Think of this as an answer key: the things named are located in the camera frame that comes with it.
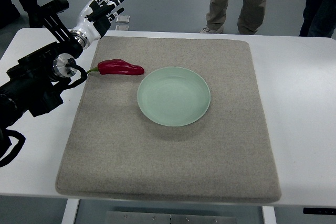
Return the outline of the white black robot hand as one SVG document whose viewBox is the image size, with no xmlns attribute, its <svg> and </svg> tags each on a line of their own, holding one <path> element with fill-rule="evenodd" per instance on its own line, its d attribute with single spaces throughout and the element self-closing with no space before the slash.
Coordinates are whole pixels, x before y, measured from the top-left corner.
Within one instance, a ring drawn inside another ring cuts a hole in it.
<svg viewBox="0 0 336 224">
<path fill-rule="evenodd" d="M 113 21 L 124 11 L 120 7 L 125 0 L 90 0 L 80 12 L 77 25 L 70 31 L 82 48 L 101 39 Z"/>
</svg>

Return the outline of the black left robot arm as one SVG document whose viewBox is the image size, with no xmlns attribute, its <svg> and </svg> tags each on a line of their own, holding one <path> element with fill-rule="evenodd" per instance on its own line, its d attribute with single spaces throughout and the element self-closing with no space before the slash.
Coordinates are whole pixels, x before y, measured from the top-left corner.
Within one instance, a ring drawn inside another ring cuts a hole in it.
<svg viewBox="0 0 336 224">
<path fill-rule="evenodd" d="M 57 39 L 18 60 L 7 70 L 9 81 L 1 86 L 1 166 L 18 155 L 25 137 L 9 126 L 26 111 L 36 117 L 49 113 L 63 103 L 61 93 L 87 79 L 76 64 L 83 46 L 69 32 L 58 13 L 69 7 L 67 0 L 53 0 L 37 10 L 37 17 Z"/>
</svg>

